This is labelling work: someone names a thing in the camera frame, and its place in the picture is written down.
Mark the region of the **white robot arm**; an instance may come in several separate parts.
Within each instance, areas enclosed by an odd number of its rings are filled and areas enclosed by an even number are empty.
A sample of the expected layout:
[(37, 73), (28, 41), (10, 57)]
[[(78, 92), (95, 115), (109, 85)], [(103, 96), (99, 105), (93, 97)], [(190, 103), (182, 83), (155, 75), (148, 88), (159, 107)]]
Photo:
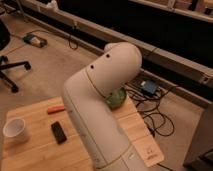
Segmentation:
[(142, 54), (128, 42), (109, 43), (104, 54), (63, 86), (65, 109), (96, 171), (148, 171), (106, 99), (140, 71)]

